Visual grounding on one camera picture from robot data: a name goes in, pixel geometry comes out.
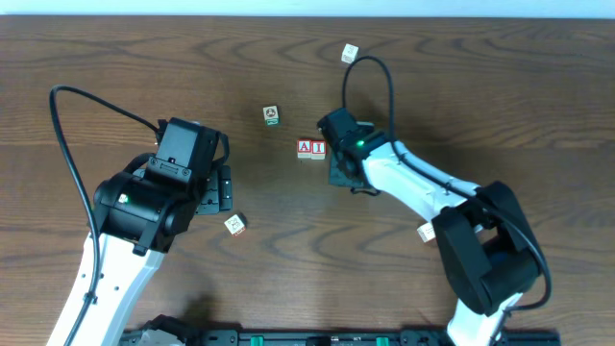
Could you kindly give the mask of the red letter I block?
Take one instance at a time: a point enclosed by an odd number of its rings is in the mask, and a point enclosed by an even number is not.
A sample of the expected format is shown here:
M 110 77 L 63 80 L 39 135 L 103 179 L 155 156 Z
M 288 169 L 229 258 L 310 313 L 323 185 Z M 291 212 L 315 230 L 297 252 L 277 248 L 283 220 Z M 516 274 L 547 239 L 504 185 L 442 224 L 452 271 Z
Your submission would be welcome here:
M 311 142 L 310 158 L 323 160 L 327 156 L 327 143 L 325 140 L 313 140 Z

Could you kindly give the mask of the red letter A block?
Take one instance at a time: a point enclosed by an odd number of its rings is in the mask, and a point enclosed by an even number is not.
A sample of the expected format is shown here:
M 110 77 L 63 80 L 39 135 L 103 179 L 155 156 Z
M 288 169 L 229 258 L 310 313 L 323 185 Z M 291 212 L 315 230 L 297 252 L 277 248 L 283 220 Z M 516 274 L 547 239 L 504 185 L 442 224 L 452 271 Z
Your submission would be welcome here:
M 299 159 L 311 158 L 311 140 L 300 138 L 297 140 L 297 157 Z

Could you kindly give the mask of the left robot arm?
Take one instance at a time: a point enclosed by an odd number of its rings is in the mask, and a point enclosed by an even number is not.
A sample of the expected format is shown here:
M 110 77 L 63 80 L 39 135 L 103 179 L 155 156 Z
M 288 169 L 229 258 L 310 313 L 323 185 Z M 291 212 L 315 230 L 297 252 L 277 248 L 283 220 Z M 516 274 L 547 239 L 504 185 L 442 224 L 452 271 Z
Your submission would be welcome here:
M 176 235 L 197 215 L 233 206 L 227 157 L 219 131 L 173 118 L 155 154 L 135 158 L 99 184 L 93 218 L 98 235 L 86 239 L 75 283 L 48 342 L 115 345 L 135 303 Z

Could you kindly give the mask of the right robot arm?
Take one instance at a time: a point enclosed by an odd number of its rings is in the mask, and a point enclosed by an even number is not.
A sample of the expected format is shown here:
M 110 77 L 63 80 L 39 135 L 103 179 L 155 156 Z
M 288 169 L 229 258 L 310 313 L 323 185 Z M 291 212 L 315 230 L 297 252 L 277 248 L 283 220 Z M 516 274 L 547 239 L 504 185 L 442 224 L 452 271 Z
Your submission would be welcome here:
M 552 291 L 545 257 L 512 190 L 462 181 L 426 163 L 404 144 L 341 108 L 317 123 L 337 168 L 385 192 L 432 228 L 444 272 L 457 297 L 439 342 L 445 345 L 557 345 L 546 332 L 509 332 L 507 318 L 538 278 Z

